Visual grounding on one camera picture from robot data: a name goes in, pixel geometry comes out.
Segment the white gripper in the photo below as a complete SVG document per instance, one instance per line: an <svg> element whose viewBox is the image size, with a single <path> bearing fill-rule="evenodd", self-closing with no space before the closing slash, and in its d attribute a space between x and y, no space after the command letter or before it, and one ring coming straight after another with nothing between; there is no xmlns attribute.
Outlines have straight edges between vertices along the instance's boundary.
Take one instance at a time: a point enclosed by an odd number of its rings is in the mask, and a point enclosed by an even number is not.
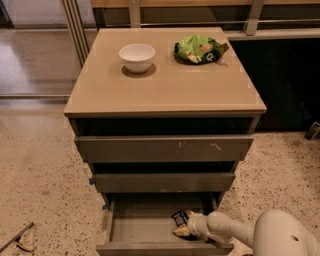
<svg viewBox="0 0 320 256"><path fill-rule="evenodd" d="M200 237L204 241L208 241L211 235L210 229L208 228L208 221L211 215L194 213L192 210L184 210L184 212L189 217L187 225L180 225L173 231L173 234L178 237L189 237L192 234Z"/></svg>

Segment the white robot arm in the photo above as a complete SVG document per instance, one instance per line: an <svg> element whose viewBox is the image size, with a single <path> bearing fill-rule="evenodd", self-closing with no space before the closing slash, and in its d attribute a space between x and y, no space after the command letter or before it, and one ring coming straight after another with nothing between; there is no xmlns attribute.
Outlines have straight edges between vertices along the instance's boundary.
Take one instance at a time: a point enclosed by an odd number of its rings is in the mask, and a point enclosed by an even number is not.
<svg viewBox="0 0 320 256"><path fill-rule="evenodd" d="M320 256L320 241L294 216L277 209L264 211L254 226L220 211L208 215L180 210L172 215L178 237L197 237L221 244L233 238L253 250L253 256Z"/></svg>

